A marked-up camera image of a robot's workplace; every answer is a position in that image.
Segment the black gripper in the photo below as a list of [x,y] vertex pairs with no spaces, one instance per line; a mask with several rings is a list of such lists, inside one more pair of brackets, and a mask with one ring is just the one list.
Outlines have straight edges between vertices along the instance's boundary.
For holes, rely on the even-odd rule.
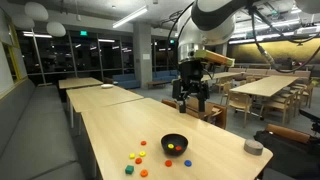
[[195,93],[198,98],[199,112],[205,112],[205,100],[210,97],[208,84],[202,82],[203,66],[200,61],[186,61],[178,65],[180,78],[173,81],[172,97],[178,100],[179,112],[186,113],[185,99]]

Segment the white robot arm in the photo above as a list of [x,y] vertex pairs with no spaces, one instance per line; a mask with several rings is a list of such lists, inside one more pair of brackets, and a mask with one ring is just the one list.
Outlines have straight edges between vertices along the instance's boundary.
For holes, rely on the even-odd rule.
[[235,30],[235,14],[243,8],[249,11],[253,38],[265,61],[278,72],[287,73],[287,70],[280,70],[276,66],[273,57],[257,41],[255,15],[281,37],[284,36],[259,12],[256,5],[260,1],[194,0],[177,18],[175,21],[179,30],[177,70],[180,73],[180,79],[173,81],[172,97],[179,102],[178,109],[181,113],[186,112],[186,98],[190,94],[197,97],[199,111],[205,112],[205,101],[209,98],[209,86],[201,81],[205,71],[203,63],[228,65],[231,60],[225,56],[215,55],[206,50],[204,46],[227,42]]

